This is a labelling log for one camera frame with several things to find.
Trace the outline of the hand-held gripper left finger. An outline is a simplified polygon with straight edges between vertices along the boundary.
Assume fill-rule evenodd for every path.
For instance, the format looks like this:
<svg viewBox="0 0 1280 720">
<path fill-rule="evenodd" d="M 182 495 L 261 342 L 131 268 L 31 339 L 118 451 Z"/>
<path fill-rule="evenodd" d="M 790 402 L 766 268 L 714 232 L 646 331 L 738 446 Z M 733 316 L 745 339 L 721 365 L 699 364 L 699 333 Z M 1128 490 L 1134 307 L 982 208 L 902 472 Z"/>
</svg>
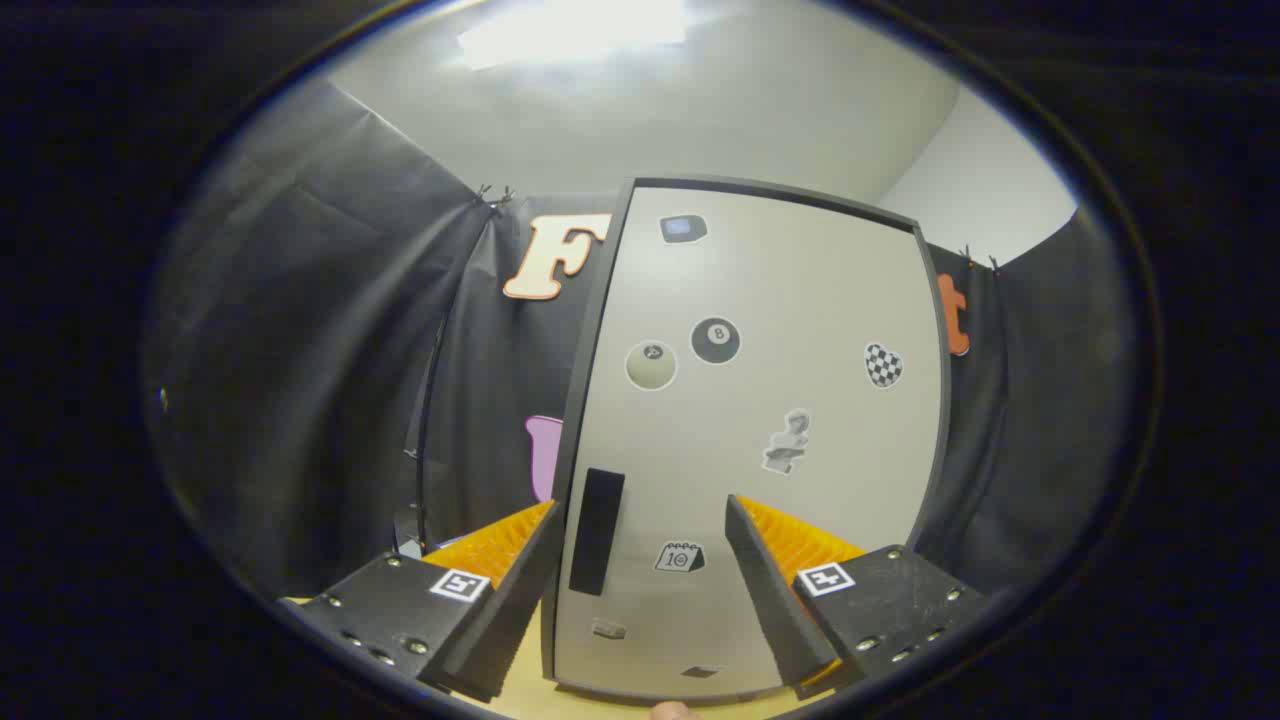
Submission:
<svg viewBox="0 0 1280 720">
<path fill-rule="evenodd" d="M 421 559 L 381 553 L 305 601 L 278 603 L 351 664 L 488 702 L 558 564 L 563 515 L 545 501 Z"/>
</svg>

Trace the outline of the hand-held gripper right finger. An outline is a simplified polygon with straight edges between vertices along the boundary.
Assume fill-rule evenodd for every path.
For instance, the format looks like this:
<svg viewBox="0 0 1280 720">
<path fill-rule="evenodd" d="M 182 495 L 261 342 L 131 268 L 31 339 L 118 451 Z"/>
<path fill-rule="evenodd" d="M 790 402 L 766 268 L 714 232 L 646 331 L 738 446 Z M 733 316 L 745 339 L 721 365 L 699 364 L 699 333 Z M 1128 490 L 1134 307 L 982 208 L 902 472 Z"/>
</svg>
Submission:
<svg viewBox="0 0 1280 720">
<path fill-rule="evenodd" d="M 905 669 L 988 606 L 905 546 L 863 551 L 741 495 L 726 501 L 724 538 L 780 679 L 799 700 Z"/>
</svg>

